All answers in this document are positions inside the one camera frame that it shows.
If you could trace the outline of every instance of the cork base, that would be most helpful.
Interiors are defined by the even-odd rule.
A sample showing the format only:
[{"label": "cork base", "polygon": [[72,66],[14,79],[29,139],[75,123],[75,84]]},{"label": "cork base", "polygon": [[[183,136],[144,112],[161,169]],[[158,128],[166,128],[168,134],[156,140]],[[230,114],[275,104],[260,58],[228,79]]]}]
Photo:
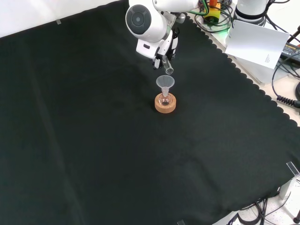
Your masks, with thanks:
[{"label": "cork base", "polygon": [[155,98],[155,108],[157,111],[159,111],[160,113],[171,113],[174,111],[174,109],[176,108],[176,98],[174,95],[172,95],[171,93],[169,93],[169,95],[172,97],[172,103],[169,105],[161,105],[158,101],[159,96],[161,95],[161,93],[159,93],[156,98]]}]

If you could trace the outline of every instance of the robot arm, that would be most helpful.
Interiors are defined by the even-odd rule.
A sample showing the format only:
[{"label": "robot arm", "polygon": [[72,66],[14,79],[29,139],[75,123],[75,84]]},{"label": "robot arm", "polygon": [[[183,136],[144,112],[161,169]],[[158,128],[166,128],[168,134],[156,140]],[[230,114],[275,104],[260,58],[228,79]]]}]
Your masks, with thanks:
[{"label": "robot arm", "polygon": [[188,12],[197,5],[198,0],[129,0],[126,24],[138,38],[136,51],[152,59],[154,68],[170,67],[169,60],[175,56],[179,34],[172,27],[179,17],[184,21],[181,12]]}]

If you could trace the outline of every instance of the white wall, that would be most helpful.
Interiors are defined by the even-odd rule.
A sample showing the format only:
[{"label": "white wall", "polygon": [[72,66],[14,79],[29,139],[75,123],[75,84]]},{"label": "white wall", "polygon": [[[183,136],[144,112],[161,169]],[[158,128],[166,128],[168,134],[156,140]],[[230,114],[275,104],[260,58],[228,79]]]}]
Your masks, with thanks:
[{"label": "white wall", "polygon": [[0,0],[0,37],[116,0]]}]

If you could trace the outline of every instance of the white paper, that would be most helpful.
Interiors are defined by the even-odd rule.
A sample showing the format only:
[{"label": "white paper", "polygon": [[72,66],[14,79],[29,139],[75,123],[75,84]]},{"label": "white paper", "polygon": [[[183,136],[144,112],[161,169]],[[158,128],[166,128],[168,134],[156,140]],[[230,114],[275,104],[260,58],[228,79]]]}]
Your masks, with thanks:
[{"label": "white paper", "polygon": [[226,54],[274,69],[289,34],[234,20]]}]

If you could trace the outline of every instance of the orange component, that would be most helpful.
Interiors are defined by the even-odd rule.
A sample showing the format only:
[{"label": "orange component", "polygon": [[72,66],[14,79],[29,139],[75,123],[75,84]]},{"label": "orange component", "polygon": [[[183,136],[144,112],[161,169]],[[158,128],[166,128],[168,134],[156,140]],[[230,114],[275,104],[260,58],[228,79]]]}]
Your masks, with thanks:
[{"label": "orange component", "polygon": [[216,6],[218,3],[218,0],[210,0],[210,6]]}]

